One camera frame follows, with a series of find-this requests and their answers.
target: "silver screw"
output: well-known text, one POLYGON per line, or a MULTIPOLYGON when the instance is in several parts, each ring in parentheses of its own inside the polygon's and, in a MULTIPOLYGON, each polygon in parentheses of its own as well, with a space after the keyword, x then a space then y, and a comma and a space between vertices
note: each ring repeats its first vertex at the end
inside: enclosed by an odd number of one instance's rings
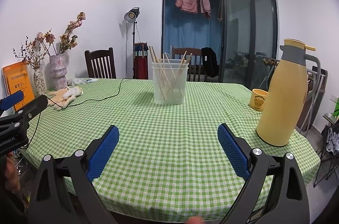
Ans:
POLYGON ((254 153, 255 155, 261 155, 261 154, 262 154, 262 151, 261 151, 260 148, 255 148, 255 149, 253 149, 253 153, 254 153))
POLYGON ((294 158, 294 155, 292 153, 286 153, 287 159, 292 160, 294 158))
POLYGON ((45 155, 43 160, 48 162, 51 159, 51 156, 49 154, 45 155))
POLYGON ((78 149, 76 152, 75 152, 75 156, 77 157, 81 157, 82 155, 84 155, 84 151, 82 149, 78 149))

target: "pink jacket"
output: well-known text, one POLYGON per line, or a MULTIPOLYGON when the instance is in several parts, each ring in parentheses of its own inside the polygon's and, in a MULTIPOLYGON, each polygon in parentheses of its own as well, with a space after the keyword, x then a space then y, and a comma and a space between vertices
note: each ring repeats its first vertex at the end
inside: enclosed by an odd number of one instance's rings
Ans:
POLYGON ((200 10, 203 16, 211 19, 211 4, 210 0, 200 0, 200 10))
POLYGON ((198 0, 176 0, 175 5, 182 11, 188 13, 198 13, 198 0))

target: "wall outlet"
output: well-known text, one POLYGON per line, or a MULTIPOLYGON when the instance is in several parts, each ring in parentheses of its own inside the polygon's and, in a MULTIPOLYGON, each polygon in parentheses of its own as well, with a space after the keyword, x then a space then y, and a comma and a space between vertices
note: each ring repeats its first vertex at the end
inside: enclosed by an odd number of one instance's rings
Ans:
POLYGON ((331 95, 331 97, 329 98, 331 101, 334 101, 335 103, 338 102, 338 98, 335 95, 331 95))

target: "pink marbled vase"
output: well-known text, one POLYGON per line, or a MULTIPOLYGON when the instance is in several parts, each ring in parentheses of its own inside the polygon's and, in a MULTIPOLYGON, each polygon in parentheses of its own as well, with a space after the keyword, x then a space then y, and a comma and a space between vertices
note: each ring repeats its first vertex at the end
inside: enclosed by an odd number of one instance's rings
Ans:
POLYGON ((60 90, 67 86, 65 54, 50 56, 50 76, 54 80, 54 89, 60 90))

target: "chair backrest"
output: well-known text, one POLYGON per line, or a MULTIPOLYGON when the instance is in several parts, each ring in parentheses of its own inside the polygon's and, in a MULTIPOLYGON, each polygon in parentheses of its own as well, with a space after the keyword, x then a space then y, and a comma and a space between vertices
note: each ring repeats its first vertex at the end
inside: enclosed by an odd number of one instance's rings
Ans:
POLYGON ((85 51, 85 60, 90 78, 117 78, 114 67, 113 48, 85 51))
POLYGON ((200 81, 200 75, 201 74, 203 74, 203 76, 204 76, 204 81, 207 81, 207 75, 204 71, 204 67, 202 66, 201 49, 175 48, 174 46, 172 46, 172 58, 173 59, 175 59, 175 55, 179 55, 179 58, 182 59, 185 52, 186 52, 185 59, 187 59, 189 57, 189 55, 192 54, 192 58, 189 61, 189 69, 187 71, 188 81, 191 81, 191 75, 192 74, 193 74, 193 80, 192 81, 196 81, 195 80, 196 75, 197 75, 197 81, 200 81))

